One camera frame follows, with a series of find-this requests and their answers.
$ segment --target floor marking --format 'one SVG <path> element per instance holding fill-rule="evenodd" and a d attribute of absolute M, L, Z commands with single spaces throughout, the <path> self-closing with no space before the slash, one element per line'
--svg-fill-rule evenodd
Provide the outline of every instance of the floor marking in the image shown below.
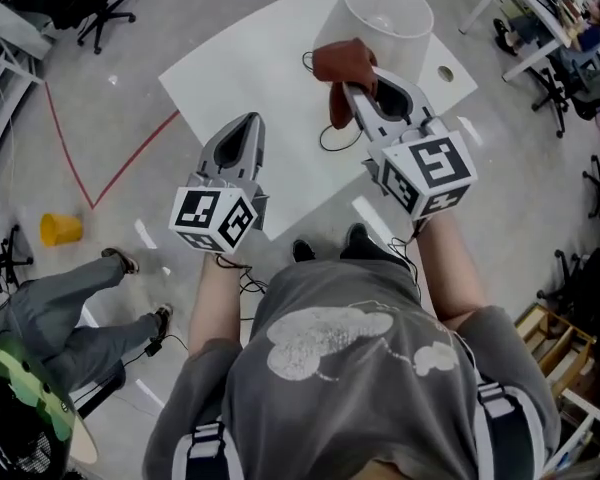
<path fill-rule="evenodd" d="M 89 308 L 86 304 L 82 305 L 82 316 L 84 317 L 89 327 L 100 327 L 98 325 L 98 322 L 96 322 L 96 319 L 93 318 L 93 315 L 91 314 L 91 311 L 89 311 Z"/>
<path fill-rule="evenodd" d="M 149 249 L 157 249 L 158 248 L 156 243 L 153 241 L 153 239 L 149 235 L 149 232 L 147 231 L 147 228 L 145 227 L 144 223 L 140 219 L 136 220 L 134 227 L 136 228 L 136 231 L 140 235 L 140 238 L 144 242 L 144 245 L 147 246 L 147 248 L 149 248 Z"/>
<path fill-rule="evenodd" d="M 80 191 L 82 192 L 82 195 L 84 195 L 84 198 L 87 200 L 87 203 L 89 204 L 89 208 L 91 208 L 92 210 L 94 210 L 95 207 L 98 205 L 98 203 L 100 201 L 102 201 L 102 198 L 107 194 L 107 192 L 109 192 L 109 190 L 111 190 L 111 187 L 113 187 L 113 185 L 116 183 L 116 181 L 118 181 L 120 176 L 122 176 L 124 171 L 127 170 L 127 168 L 133 163 L 133 161 L 136 158 L 138 158 L 140 153 L 142 153 L 146 149 L 146 147 L 149 144 L 151 144 L 153 139 L 155 139 L 160 134 L 160 132 L 162 132 L 162 130 L 164 130 L 167 127 L 167 125 L 169 125 L 169 123 L 171 123 L 171 121 L 173 121 L 177 116 L 180 115 L 179 110 L 176 110 L 175 112 L 173 112 L 173 114 L 171 114 L 167 119 L 165 119 L 160 124 L 160 126 L 158 126 L 158 128 L 156 128 L 154 130 L 154 132 L 151 135 L 149 135 L 149 137 L 147 137 L 142 144 L 140 144 L 140 147 L 138 147 L 138 149 L 136 149 L 134 151 L 134 153 L 122 165 L 122 167 L 118 170 L 118 172 L 116 172 L 114 174 L 113 178 L 111 178 L 111 181 L 109 183 L 107 183 L 107 185 L 104 187 L 104 190 L 100 193 L 100 195 L 96 198 L 96 200 L 94 202 L 91 199 L 91 197 L 89 196 L 89 193 L 87 192 L 87 189 L 85 188 L 84 183 L 82 182 L 82 179 L 80 178 L 80 175 L 78 174 L 78 171 L 76 170 L 76 167 L 73 164 L 71 155 L 69 155 L 69 149 L 67 148 L 67 143 L 64 140 L 64 135 L 62 133 L 62 129 L 60 128 L 60 121 L 58 120 L 58 115 L 56 114 L 56 109 L 53 104 L 53 99 L 51 98 L 51 90 L 49 89 L 49 84 L 45 82 L 44 88 L 47 93 L 47 101 L 49 102 L 49 108 L 51 109 L 51 115 L 53 117 L 53 122 L 56 125 L 56 131 L 58 132 L 58 137 L 60 137 L 60 143 L 62 144 L 62 150 L 64 151 L 64 156 L 67 159 L 67 163 L 69 164 L 69 168 L 71 169 L 71 172 L 73 173 L 73 177 L 76 179 L 76 182 L 78 183 L 78 186 L 80 187 Z"/>
<path fill-rule="evenodd" d="M 164 402 L 160 400 L 156 394 L 149 389 L 149 387 L 142 382 L 140 379 L 136 380 L 136 385 L 147 395 L 151 400 L 153 400 L 156 404 L 160 406 L 161 409 L 164 409 Z"/>
<path fill-rule="evenodd" d="M 462 126 L 464 126 L 464 129 L 467 130 L 469 135 L 471 135 L 473 140 L 476 141 L 476 144 L 478 146 L 484 146 L 484 140 L 482 140 L 482 137 L 478 133 L 478 130 L 475 129 L 475 126 L 473 126 L 473 123 L 471 121 L 469 121 L 466 117 L 460 117 L 460 116 L 458 116 L 458 121 L 460 121 L 462 123 Z"/>
<path fill-rule="evenodd" d="M 378 212 L 375 210 L 371 203 L 367 200 L 366 197 L 360 196 L 354 199 L 351 205 L 356 209 L 356 211 L 360 214 L 360 217 L 364 219 L 364 221 L 371 226 L 380 237 L 380 240 L 383 244 L 390 244 L 394 235 L 389 226 L 382 220 Z"/>

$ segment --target gray t-shirt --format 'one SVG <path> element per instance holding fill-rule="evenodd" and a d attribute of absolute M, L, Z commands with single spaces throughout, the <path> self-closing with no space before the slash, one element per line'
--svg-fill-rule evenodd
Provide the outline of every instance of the gray t-shirt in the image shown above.
<path fill-rule="evenodd" d="M 529 395 L 553 453 L 558 413 L 506 313 L 477 311 L 458 334 L 483 375 Z M 313 261 L 276 275 L 244 350 L 213 340 L 183 366 L 146 479 L 171 478 L 177 442 L 220 403 L 247 480 L 348 479 L 373 459 L 416 480 L 478 477 L 472 364 L 421 308 L 408 270 L 386 261 Z"/>

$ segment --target backpack strap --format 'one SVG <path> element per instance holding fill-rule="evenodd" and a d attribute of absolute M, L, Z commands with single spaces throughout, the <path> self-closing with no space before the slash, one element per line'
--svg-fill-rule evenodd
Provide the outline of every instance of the backpack strap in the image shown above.
<path fill-rule="evenodd" d="M 458 338 L 473 365 L 477 384 L 473 435 L 479 480 L 540 478 L 546 457 L 542 424 L 533 402 L 521 389 L 485 381 L 473 351 Z"/>
<path fill-rule="evenodd" d="M 244 480 L 231 434 L 220 418 L 184 436 L 173 457 L 173 480 Z"/>

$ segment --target green helmet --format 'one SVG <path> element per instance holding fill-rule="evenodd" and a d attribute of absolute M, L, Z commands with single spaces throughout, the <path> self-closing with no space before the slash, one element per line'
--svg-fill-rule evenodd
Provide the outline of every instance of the green helmet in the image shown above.
<path fill-rule="evenodd" d="M 0 479 L 61 479 L 76 411 L 18 337 L 0 333 Z"/>

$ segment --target white lampshade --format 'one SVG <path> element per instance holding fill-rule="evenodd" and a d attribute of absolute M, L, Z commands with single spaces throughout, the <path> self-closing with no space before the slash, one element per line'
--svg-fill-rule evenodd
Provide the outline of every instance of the white lampshade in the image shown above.
<path fill-rule="evenodd" d="M 379 67 L 417 83 L 432 31 L 426 0 L 338 0 L 314 48 L 359 37 Z"/>

